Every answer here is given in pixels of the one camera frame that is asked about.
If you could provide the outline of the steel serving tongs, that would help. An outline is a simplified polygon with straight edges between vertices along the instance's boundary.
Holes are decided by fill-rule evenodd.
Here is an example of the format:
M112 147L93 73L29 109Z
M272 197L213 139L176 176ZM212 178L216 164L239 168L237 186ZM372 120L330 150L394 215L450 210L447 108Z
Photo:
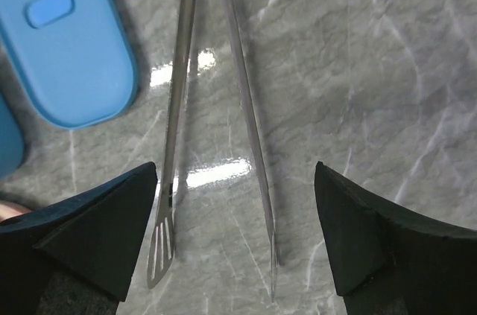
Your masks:
M250 90L250 78L247 73L244 51L239 31L239 21L233 0L222 0L224 15L227 20L230 47L236 66L236 76L241 103L244 110L244 119L247 126L247 135L253 154L256 177L259 183L262 206L265 216L265 225L268 233L271 253L271 288L270 295L275 296L277 286L278 255L276 246L276 229L272 208L268 175L259 137L258 123L254 111ZM186 78L188 75L189 55L192 46L192 31L195 18L196 0L180 0L177 36L172 62L171 85L167 124L165 133L165 147L163 151L162 170L159 181L159 202L152 231L147 263L147 285L154 288L167 273L174 257L174 159L178 137L180 111L184 99Z

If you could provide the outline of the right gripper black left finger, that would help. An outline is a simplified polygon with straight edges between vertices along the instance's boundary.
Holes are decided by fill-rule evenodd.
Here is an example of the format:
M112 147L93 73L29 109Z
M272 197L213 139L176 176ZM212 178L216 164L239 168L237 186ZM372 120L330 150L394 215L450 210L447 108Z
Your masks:
M157 187L146 162L1 222L2 314L115 314L130 288Z

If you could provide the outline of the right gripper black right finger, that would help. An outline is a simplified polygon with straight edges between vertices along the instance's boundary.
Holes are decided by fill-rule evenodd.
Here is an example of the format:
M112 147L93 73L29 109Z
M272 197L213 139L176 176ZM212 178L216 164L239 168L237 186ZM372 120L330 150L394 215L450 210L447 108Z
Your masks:
M322 162L315 198L347 313L476 313L476 231L397 205Z

